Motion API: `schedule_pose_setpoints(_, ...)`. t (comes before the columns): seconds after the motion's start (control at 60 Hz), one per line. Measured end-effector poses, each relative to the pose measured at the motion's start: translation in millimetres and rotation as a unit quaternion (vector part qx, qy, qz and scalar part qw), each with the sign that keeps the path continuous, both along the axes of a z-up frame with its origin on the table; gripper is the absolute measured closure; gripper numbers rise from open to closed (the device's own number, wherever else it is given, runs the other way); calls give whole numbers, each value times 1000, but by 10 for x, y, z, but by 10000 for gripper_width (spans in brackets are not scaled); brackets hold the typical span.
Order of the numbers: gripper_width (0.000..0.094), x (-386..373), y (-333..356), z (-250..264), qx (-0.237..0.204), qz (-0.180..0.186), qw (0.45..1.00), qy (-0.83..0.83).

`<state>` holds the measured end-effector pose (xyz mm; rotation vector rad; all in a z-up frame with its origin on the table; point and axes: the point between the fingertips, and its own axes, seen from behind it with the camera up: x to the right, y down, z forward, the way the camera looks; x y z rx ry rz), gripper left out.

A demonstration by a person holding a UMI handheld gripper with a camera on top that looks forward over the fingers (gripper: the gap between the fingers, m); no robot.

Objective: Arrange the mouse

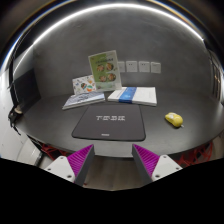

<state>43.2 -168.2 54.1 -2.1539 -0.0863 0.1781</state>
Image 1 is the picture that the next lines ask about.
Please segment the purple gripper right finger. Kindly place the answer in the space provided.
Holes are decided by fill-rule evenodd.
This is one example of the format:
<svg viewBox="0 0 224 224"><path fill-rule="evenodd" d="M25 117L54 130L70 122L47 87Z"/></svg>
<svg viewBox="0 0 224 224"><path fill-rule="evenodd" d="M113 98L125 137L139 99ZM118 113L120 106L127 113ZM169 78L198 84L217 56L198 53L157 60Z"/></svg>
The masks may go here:
<svg viewBox="0 0 224 224"><path fill-rule="evenodd" d="M144 185L182 169L168 155L159 156L136 144L132 145L132 155Z"/></svg>

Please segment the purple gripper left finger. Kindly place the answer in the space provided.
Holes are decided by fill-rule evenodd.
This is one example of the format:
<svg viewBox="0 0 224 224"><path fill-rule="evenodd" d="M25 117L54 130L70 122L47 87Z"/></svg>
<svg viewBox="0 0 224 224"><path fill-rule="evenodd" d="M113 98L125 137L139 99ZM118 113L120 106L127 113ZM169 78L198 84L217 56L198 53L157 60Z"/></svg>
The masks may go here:
<svg viewBox="0 0 224 224"><path fill-rule="evenodd" d="M75 183L76 185L83 186L94 156L94 145L91 144L74 152L68 157L59 156L45 168L45 171Z"/></svg>

